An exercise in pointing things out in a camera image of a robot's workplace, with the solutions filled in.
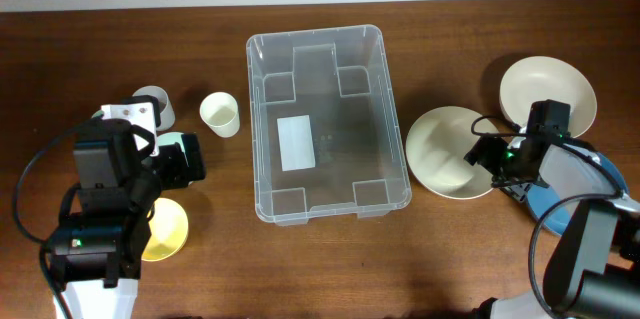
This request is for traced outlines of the blue plastic bowl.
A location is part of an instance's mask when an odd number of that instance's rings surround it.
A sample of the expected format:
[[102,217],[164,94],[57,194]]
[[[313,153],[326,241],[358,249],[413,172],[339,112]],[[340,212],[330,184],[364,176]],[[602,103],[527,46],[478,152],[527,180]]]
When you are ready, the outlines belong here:
[[[616,182],[623,188],[624,192],[629,194],[629,186],[618,168],[602,153],[598,152],[597,156],[601,166],[613,176]],[[560,197],[553,188],[543,188],[533,185],[527,191],[525,203],[527,204],[533,218],[538,220],[553,204],[559,201]],[[567,205],[566,207],[558,209],[546,219],[544,227],[554,235],[561,236],[564,233],[574,210],[575,205]]]

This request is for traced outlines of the beige bowl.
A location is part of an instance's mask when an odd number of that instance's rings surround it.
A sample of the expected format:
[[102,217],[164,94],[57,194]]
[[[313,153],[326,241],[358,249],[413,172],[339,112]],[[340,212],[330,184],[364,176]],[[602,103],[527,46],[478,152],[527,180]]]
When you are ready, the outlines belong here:
[[478,140],[471,124],[479,117],[471,109],[444,106],[413,123],[406,138],[406,160],[421,185],[454,200],[476,199],[492,191],[491,174],[464,160]]
[[597,99],[587,78],[572,65],[547,56],[532,56],[504,73],[499,103],[504,116],[519,125],[527,122],[531,105],[551,99],[570,106],[569,132],[583,135],[597,114]]

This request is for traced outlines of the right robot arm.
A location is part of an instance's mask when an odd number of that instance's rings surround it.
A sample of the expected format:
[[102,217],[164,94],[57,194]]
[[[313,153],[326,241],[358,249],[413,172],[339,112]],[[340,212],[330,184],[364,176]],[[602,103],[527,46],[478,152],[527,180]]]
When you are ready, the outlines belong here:
[[[537,220],[528,249],[530,291],[490,298],[477,318],[636,318],[639,315],[639,204],[601,164],[587,142],[569,132],[570,105],[532,104],[525,127],[479,133],[465,155],[492,176],[495,188],[528,184],[553,189],[559,201]],[[545,269],[536,279],[535,256],[546,220],[575,210]]]

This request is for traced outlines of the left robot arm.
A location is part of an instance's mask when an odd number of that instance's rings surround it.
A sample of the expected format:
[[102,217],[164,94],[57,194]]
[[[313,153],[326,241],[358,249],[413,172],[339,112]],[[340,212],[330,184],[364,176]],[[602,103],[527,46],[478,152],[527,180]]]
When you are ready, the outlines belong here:
[[206,176],[199,141],[159,146],[124,119],[79,126],[79,180],[62,199],[58,226],[40,250],[59,318],[128,318],[138,294],[150,221],[162,192]]

